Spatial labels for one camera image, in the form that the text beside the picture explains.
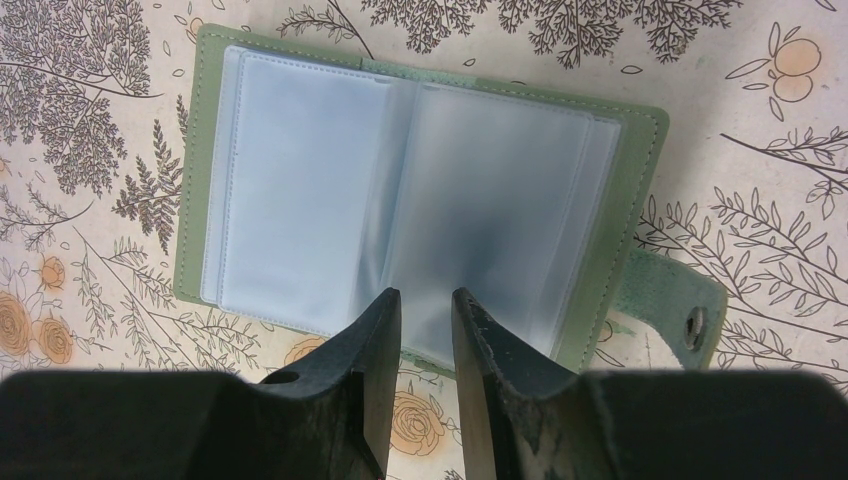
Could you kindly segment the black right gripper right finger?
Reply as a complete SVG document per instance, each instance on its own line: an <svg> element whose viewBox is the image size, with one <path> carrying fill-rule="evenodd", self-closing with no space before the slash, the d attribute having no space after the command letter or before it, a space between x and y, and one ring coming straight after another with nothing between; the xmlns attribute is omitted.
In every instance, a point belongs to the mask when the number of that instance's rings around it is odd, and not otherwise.
<svg viewBox="0 0 848 480"><path fill-rule="evenodd" d="M470 479L843 479L847 402L801 371L573 373L466 289L452 336Z"/></svg>

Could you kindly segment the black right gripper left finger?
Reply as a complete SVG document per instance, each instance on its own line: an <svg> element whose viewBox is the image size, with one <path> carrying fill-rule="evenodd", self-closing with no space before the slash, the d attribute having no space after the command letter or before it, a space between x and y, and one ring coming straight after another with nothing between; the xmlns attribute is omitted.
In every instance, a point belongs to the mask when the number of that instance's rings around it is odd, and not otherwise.
<svg viewBox="0 0 848 480"><path fill-rule="evenodd" d="M381 479L401 296L257 383L213 371L41 370L1 384L5 479Z"/></svg>

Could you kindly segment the green card holder wallet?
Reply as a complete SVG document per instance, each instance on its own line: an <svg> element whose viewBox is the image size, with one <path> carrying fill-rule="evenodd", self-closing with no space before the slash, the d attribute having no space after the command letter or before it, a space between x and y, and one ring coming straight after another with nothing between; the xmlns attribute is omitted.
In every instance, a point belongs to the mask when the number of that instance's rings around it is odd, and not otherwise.
<svg viewBox="0 0 848 480"><path fill-rule="evenodd" d="M633 239L668 129L648 105L207 24L173 291L332 336L395 288L403 354L448 374L463 287L569 370L591 363L610 312L702 369L724 288Z"/></svg>

